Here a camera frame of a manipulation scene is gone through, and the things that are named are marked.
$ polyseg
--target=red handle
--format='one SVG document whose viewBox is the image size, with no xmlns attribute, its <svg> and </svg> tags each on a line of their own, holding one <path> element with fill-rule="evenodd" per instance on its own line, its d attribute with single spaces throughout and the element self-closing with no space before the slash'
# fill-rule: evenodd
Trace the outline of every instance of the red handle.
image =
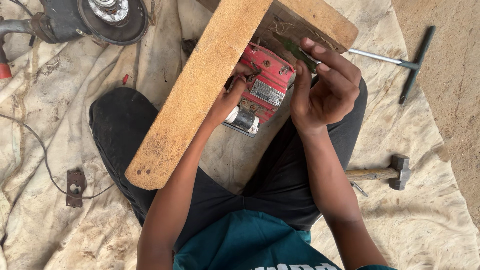
<svg viewBox="0 0 480 270">
<path fill-rule="evenodd" d="M 0 63 L 0 79 L 11 78 L 12 72 L 8 64 Z"/>
</svg>

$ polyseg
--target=wooden board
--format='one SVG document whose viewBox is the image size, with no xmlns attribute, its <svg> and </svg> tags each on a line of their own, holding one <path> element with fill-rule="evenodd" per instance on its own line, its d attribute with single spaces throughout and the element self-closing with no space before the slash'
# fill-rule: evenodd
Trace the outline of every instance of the wooden board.
<svg viewBox="0 0 480 270">
<path fill-rule="evenodd" d="M 214 11 L 220 0 L 197 0 Z M 295 67 L 297 59 L 273 37 L 276 32 L 296 43 L 308 37 L 324 47 L 343 53 L 351 48 L 358 29 L 322 0 L 275 0 L 258 26 L 251 42 L 261 38 L 265 47 Z"/>
<path fill-rule="evenodd" d="M 221 1 L 130 163 L 130 183 L 165 186 L 271 3 Z"/>
</svg>

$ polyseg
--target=electric cable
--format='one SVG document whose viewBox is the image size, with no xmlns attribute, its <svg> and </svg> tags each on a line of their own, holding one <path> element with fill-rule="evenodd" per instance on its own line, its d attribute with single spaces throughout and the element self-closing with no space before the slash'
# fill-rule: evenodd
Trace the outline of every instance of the electric cable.
<svg viewBox="0 0 480 270">
<path fill-rule="evenodd" d="M 8 1 L 21 6 L 28 13 L 28 15 L 30 15 L 30 17 L 33 17 L 33 14 L 19 0 L 8 0 Z M 28 46 L 33 47 L 34 42 L 35 42 L 35 36 L 32 35 L 32 37 L 30 38 L 30 42 L 28 43 Z"/>
<path fill-rule="evenodd" d="M 65 191 L 63 191 L 62 189 L 60 189 L 60 187 L 57 185 L 57 183 L 55 183 L 55 181 L 53 180 L 53 177 L 52 177 L 52 172 L 50 171 L 50 167 L 48 166 L 48 161 L 47 161 L 47 149 L 45 148 L 45 145 L 43 144 L 43 141 L 42 139 L 40 139 L 40 137 L 36 134 L 35 131 L 33 131 L 33 129 L 31 129 L 28 125 L 22 123 L 21 121 L 18 121 L 17 119 L 15 118 L 12 118 L 10 116 L 6 116 L 6 115 L 3 115 L 3 114 L 0 114 L 0 117 L 3 117 L 3 118 L 6 118 L 8 120 L 11 120 L 17 124 L 19 124 L 20 126 L 23 126 L 24 128 L 28 129 L 28 131 L 33 134 L 33 136 L 35 136 L 35 138 L 38 140 L 38 142 L 40 143 L 40 145 L 42 146 L 43 148 L 43 152 L 45 153 L 45 166 L 47 167 L 47 171 L 48 171 L 48 174 L 50 176 L 50 180 L 52 181 L 52 183 L 55 185 L 55 187 L 60 191 L 62 192 L 63 194 L 67 195 L 68 197 L 72 197 L 72 198 L 75 198 L 75 199 L 82 199 L 82 200 L 90 200 L 90 199 L 93 199 L 97 196 L 100 196 L 102 193 L 104 193 L 105 191 L 109 190 L 111 187 L 113 187 L 115 184 L 112 184 L 111 186 L 107 187 L 106 189 L 104 189 L 103 191 L 101 191 L 100 193 L 98 193 L 97 195 L 95 196 L 90 196 L 90 197 L 75 197 L 75 196 L 72 196 L 68 193 L 66 193 Z"/>
<path fill-rule="evenodd" d="M 33 14 L 28 10 L 27 7 L 25 7 L 22 3 L 20 3 L 19 0 L 8 0 L 8 1 L 13 2 L 13 3 L 21 6 L 28 13 L 28 15 L 30 15 L 30 17 L 33 17 Z"/>
</svg>

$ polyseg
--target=metal hammer head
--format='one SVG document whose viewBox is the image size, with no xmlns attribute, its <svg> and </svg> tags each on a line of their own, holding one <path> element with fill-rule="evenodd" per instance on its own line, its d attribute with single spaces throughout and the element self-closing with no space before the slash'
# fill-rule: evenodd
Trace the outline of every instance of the metal hammer head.
<svg viewBox="0 0 480 270">
<path fill-rule="evenodd" d="M 389 185 L 392 189 L 400 191 L 405 189 L 405 185 L 410 179 L 411 174 L 410 168 L 408 167 L 409 162 L 410 158 L 404 155 L 394 155 L 392 157 L 392 164 L 390 167 L 400 173 L 398 178 L 392 178 L 389 180 Z"/>
</svg>

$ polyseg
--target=dirty fabric sheet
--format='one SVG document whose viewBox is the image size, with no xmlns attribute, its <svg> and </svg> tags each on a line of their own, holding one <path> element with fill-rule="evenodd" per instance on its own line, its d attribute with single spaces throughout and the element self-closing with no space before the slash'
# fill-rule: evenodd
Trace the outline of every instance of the dirty fabric sheet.
<svg viewBox="0 0 480 270">
<path fill-rule="evenodd" d="M 24 0 L 33 12 L 38 0 Z M 390 0 L 329 0 L 360 34 L 354 48 L 407 59 Z M 13 79 L 0 81 L 0 113 L 32 127 L 48 148 L 54 180 L 66 189 L 67 170 L 82 170 L 92 196 L 113 182 L 88 126 L 88 109 L 121 85 L 142 92 L 161 108 L 187 60 L 183 38 L 199 38 L 211 13 L 194 0 L 157 0 L 156 25 L 135 45 L 103 49 L 88 38 L 68 44 L 30 36 L 6 37 Z M 5 19 L 26 19 L 20 7 L 2 1 Z M 357 192 L 366 226 L 388 263 L 398 269 L 476 269 L 478 229 L 458 190 L 444 142 L 419 87 L 398 105 L 408 71 L 357 55 L 344 55 L 363 73 L 369 89 L 363 127 L 349 169 L 387 167 L 395 153 L 411 157 L 405 191 L 385 181 L 361 182 Z M 195 89 L 185 89 L 195 93 Z M 262 153 L 288 117 L 288 100 L 255 139 L 224 126 L 210 138 L 200 166 L 221 185 L 239 192 Z M 114 187 L 83 208 L 65 206 L 51 183 L 37 140 L 0 119 L 0 269 L 134 269 L 141 227 L 129 202 Z M 325 221 L 312 229 L 312 246 L 342 265 Z"/>
</svg>

